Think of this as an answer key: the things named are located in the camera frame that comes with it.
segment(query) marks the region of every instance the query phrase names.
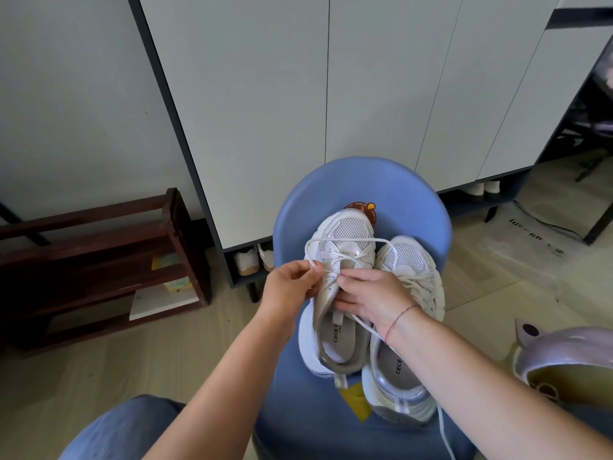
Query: white wall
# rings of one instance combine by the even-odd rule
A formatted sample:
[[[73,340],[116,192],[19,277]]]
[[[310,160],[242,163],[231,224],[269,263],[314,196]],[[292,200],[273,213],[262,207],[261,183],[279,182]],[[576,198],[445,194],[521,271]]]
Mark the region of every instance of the white wall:
[[[202,210],[127,0],[0,0],[0,200],[24,219],[179,188]]]

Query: shoe insole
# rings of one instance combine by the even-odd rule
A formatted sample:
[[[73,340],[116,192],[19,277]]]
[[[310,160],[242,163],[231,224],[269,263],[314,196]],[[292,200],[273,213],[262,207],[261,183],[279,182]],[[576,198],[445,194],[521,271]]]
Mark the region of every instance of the shoe insole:
[[[390,384],[399,389],[409,390],[421,386],[421,382],[409,366],[387,345],[380,347],[379,369]]]
[[[343,325],[332,322],[332,313],[326,314],[319,325],[319,338],[326,354],[336,363],[350,360],[356,349],[356,322],[344,319]]]

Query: black metal stand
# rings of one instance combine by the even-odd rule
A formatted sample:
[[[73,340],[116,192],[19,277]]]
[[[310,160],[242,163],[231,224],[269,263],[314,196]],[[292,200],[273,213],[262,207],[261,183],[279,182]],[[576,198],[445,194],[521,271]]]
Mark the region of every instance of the black metal stand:
[[[583,241],[587,245],[593,244],[605,228],[613,221],[613,203],[609,205],[609,208],[600,216],[600,219],[594,224],[594,227],[587,233],[587,236],[583,238]]]
[[[260,301],[260,293],[257,291],[257,285],[255,282],[249,283],[247,285],[247,290],[249,291],[251,303],[257,303]]]
[[[497,211],[498,211],[498,206],[492,207],[489,210],[487,210],[486,223],[489,223],[492,220],[492,218],[496,216]]]

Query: white shoe cabinet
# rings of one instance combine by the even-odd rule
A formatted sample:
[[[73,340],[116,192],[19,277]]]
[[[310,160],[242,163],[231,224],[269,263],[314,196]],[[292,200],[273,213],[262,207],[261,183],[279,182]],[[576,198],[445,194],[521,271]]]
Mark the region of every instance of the white shoe cabinet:
[[[437,191],[533,165],[613,33],[613,0],[129,1],[234,286],[327,161]]]

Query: yellow patch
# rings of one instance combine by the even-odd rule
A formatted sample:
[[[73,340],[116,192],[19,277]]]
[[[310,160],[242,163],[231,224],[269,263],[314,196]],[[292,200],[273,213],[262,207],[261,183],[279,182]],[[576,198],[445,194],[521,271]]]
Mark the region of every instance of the yellow patch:
[[[353,410],[357,418],[361,422],[366,421],[366,418],[370,416],[372,408],[368,404],[366,396],[364,395],[364,388],[362,387],[362,382],[359,381],[355,383],[349,389],[339,389],[338,392],[341,393],[341,396],[343,397],[344,401],[347,402],[347,405],[349,405],[351,410]]]

